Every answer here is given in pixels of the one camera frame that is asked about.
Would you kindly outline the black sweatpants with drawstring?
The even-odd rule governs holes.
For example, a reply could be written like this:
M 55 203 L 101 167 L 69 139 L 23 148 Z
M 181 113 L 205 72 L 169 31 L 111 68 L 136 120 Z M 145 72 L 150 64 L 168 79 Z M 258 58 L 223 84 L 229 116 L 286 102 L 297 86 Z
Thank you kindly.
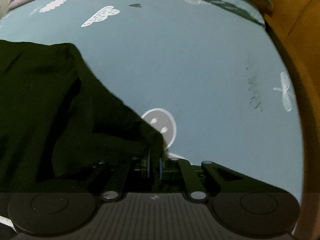
M 112 94 L 71 43 L 1 40 L 1 191 L 52 190 L 106 161 L 156 164 L 161 133 Z

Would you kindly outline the blue patterned bed sheet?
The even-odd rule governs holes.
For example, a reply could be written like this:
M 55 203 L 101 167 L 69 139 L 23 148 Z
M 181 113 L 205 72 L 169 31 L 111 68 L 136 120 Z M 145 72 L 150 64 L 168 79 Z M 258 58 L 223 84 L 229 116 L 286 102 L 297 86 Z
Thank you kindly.
M 96 77 L 163 129 L 168 151 L 303 191 L 303 136 L 287 68 L 262 25 L 196 0 L 37 0 L 1 38 L 71 42 Z

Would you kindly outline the wooden headboard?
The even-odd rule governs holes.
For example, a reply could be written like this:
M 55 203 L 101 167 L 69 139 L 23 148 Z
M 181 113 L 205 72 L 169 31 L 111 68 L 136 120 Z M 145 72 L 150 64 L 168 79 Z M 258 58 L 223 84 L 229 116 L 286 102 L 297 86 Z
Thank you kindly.
M 271 0 L 265 15 L 295 87 L 304 138 L 297 239 L 319 239 L 319 0 Z

